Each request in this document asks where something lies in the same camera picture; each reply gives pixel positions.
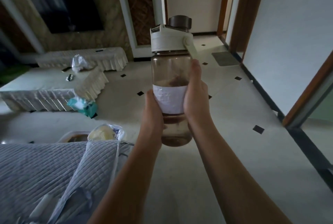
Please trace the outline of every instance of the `television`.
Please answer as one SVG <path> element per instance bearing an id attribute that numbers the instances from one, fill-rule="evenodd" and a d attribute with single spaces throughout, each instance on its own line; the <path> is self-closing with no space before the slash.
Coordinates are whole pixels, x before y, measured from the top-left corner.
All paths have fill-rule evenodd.
<path id="1" fill-rule="evenodd" d="M 94 0 L 31 0 L 52 34 L 103 30 Z"/>

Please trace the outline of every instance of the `black diamond tile inlay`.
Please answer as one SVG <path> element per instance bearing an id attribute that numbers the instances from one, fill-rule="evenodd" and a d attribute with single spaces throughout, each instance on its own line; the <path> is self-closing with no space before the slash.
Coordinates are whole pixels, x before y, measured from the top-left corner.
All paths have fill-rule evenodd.
<path id="1" fill-rule="evenodd" d="M 264 132 L 265 129 L 263 129 L 263 128 L 260 127 L 260 126 L 255 125 L 254 128 L 253 128 L 253 130 L 256 131 L 257 133 L 262 134 L 262 133 Z"/>
<path id="2" fill-rule="evenodd" d="M 93 117 L 91 117 L 91 118 L 93 119 L 93 118 L 95 118 L 96 116 L 98 116 L 98 114 L 97 114 L 97 113 L 95 113 L 95 114 L 94 114 L 94 116 L 93 116 Z"/>

